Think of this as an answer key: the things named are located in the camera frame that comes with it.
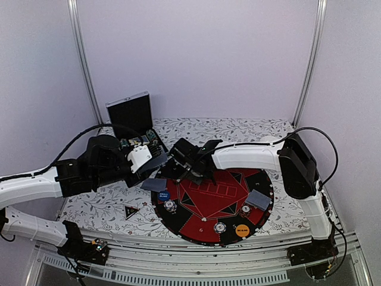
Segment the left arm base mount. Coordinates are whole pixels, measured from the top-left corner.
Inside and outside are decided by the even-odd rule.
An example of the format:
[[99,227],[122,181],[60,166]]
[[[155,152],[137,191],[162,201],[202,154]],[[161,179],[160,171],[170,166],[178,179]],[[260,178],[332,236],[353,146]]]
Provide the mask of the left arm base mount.
[[106,265],[110,248],[105,240],[96,238],[86,242],[76,223],[64,220],[63,225],[67,231],[65,235],[67,241],[57,248],[58,254],[76,261]]

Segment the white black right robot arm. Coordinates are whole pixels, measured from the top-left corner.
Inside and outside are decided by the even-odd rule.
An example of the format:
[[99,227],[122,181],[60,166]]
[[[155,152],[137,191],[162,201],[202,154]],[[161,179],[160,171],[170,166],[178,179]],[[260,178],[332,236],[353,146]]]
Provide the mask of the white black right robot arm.
[[317,163],[297,134],[271,142],[228,143],[210,140],[198,147],[184,138],[169,155],[183,167],[181,178],[192,173],[199,180],[210,179],[216,170],[265,169],[280,172],[288,196],[299,201],[314,240],[308,255],[320,260],[331,249],[333,226],[322,193]]

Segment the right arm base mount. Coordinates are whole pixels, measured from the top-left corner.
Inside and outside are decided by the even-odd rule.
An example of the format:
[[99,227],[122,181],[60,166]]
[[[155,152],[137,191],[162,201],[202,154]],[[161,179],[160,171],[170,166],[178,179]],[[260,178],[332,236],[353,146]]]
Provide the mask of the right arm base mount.
[[292,266],[325,260],[323,263],[305,268],[307,275],[312,279],[326,278],[333,264],[327,260],[329,258],[335,260],[338,254],[339,251],[334,238],[328,238],[326,240],[315,240],[312,238],[308,244],[289,247],[287,249],[287,257]]

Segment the blue small blind button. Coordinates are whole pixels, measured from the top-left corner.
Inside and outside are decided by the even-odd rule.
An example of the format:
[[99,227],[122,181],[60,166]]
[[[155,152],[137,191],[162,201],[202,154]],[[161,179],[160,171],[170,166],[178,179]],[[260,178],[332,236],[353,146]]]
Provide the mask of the blue small blind button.
[[158,200],[160,200],[160,201],[167,201],[170,199],[170,193],[166,190],[160,191],[158,193],[157,197],[158,197]]

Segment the single blue playing card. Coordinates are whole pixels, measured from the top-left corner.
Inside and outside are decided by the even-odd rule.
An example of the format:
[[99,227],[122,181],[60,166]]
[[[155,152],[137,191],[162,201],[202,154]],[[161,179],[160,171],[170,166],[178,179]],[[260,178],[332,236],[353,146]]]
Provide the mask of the single blue playing card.
[[245,203],[266,211],[271,203],[271,198],[253,189],[247,196]]

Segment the orange big blind button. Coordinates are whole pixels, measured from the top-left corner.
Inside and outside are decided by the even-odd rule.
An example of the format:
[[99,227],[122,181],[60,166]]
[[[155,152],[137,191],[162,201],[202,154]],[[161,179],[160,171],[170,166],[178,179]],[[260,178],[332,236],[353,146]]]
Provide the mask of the orange big blind button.
[[250,233],[250,228],[247,225],[240,224],[235,228],[235,232],[241,238],[247,237]]

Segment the red poker chip stack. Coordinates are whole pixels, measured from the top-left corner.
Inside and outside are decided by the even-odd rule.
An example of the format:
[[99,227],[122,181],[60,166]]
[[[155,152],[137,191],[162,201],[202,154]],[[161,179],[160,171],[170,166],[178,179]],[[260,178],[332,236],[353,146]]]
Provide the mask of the red poker chip stack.
[[249,217],[250,214],[251,214],[251,206],[247,205],[247,204],[244,204],[241,208],[240,208],[240,211],[239,211],[239,214],[241,217]]

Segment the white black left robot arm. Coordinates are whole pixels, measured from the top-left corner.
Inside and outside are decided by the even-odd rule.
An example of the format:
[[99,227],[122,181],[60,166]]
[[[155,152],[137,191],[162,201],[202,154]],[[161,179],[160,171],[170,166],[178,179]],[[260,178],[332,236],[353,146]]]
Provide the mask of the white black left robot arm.
[[52,221],[17,209],[29,201],[68,198],[95,192],[98,188],[124,181],[134,186],[142,181],[138,171],[152,159],[147,145],[121,147],[109,135],[93,136],[78,158],[58,160],[51,167],[27,174],[1,178],[1,233],[65,246],[75,258],[89,250],[79,227],[68,221]]

